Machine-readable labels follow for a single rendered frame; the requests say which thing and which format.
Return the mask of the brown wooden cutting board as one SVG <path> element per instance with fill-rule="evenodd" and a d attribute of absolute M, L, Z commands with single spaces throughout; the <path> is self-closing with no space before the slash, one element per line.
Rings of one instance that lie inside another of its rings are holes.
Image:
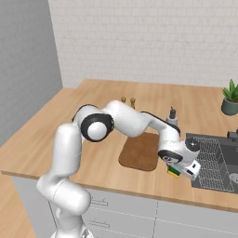
<path fill-rule="evenodd" d="M 119 164 L 142 171 L 153 171 L 158 163 L 159 136 L 143 133 L 139 137 L 127 138 L 119 156 Z"/>

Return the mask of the yellow and green sponge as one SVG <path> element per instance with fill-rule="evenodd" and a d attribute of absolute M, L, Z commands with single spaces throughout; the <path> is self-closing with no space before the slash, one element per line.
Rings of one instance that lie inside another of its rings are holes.
<path fill-rule="evenodd" d="M 175 169 L 174 167 L 172 167 L 171 165 L 169 165 L 167 167 L 167 173 L 175 178 L 178 178 L 180 175 L 180 172 L 177 171 L 177 169 Z"/>

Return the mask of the light grey drawer front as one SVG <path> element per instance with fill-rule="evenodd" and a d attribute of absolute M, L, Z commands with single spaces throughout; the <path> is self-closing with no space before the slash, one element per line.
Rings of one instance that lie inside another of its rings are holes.
<path fill-rule="evenodd" d="M 132 218 L 154 218 L 157 201 L 153 199 L 88 189 L 92 200 L 104 200 L 108 206 L 90 205 L 86 214 L 100 216 L 102 213 L 112 216 L 130 216 Z"/>
<path fill-rule="evenodd" d="M 130 216 L 112 216 L 102 213 L 100 216 L 89 216 L 86 213 L 83 219 L 93 233 L 94 238 L 152 238 L 153 218 L 132 218 Z M 110 224 L 110 228 L 101 228 L 88 224 L 96 220 Z"/>

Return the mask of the green plant in dark pot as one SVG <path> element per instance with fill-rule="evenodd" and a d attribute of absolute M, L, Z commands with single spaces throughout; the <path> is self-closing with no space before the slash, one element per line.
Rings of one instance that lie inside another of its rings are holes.
<path fill-rule="evenodd" d="M 224 99 L 221 104 L 221 111 L 226 115 L 235 115 L 238 113 L 238 84 L 230 80 L 229 87 L 222 89 Z"/>

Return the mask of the dark grey sink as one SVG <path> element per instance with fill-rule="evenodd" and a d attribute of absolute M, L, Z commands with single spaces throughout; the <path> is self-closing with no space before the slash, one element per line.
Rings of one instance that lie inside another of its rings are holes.
<path fill-rule="evenodd" d="M 238 143 L 235 143 L 231 139 L 227 139 L 224 137 L 215 137 L 201 134 L 187 133 L 186 137 L 193 139 L 195 139 L 195 137 L 201 137 L 218 140 L 224 155 L 226 165 L 229 170 L 232 186 L 234 188 L 234 192 L 232 193 L 238 194 Z"/>

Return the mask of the light grey cupboard door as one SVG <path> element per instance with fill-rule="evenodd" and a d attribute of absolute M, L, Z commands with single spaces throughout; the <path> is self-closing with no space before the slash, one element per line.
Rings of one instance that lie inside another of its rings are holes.
<path fill-rule="evenodd" d="M 159 201 L 153 238 L 238 238 L 238 213 Z"/>

